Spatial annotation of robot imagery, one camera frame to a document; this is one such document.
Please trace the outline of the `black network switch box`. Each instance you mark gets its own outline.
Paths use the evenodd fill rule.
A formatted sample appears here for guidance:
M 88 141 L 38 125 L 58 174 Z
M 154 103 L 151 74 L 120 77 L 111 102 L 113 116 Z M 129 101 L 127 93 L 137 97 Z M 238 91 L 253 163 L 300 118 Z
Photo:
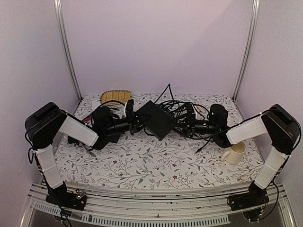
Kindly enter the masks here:
M 137 112 L 151 116 L 151 119 L 145 124 L 145 128 L 160 141 L 163 140 L 174 128 L 171 123 L 172 118 L 152 101 L 144 104 L 137 110 Z

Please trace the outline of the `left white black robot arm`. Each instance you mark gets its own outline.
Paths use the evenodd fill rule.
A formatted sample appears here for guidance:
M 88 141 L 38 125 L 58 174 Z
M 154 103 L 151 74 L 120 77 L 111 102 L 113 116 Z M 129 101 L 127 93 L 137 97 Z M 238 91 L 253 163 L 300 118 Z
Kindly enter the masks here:
M 133 111 L 134 101 L 125 104 L 125 116 L 120 118 L 104 105 L 98 106 L 91 114 L 92 125 L 60 109 L 49 102 L 25 121 L 25 138 L 31 145 L 33 154 L 28 158 L 35 160 L 48 189 L 46 201 L 59 208 L 84 210 L 87 197 L 85 192 L 76 189 L 68 192 L 54 158 L 53 140 L 57 133 L 68 135 L 95 150 L 101 150 L 110 142 L 117 142 L 120 134 L 131 134 L 142 130 L 151 119 L 149 114 Z

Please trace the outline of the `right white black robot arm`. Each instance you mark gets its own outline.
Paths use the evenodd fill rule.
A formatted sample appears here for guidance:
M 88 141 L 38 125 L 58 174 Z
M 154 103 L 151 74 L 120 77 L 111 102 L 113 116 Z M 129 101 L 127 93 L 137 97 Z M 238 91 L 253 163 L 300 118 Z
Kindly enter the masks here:
M 298 121 L 278 104 L 232 127 L 227 125 L 228 111 L 223 105 L 211 105 L 207 120 L 196 119 L 190 103 L 185 103 L 182 108 L 185 113 L 174 118 L 171 124 L 186 138 L 193 138 L 196 134 L 206 135 L 219 147 L 230 148 L 263 134 L 270 137 L 271 151 L 260 173 L 249 185 L 248 192 L 231 194 L 227 199 L 233 211 L 267 204 L 267 187 L 275 183 L 275 178 L 301 140 Z

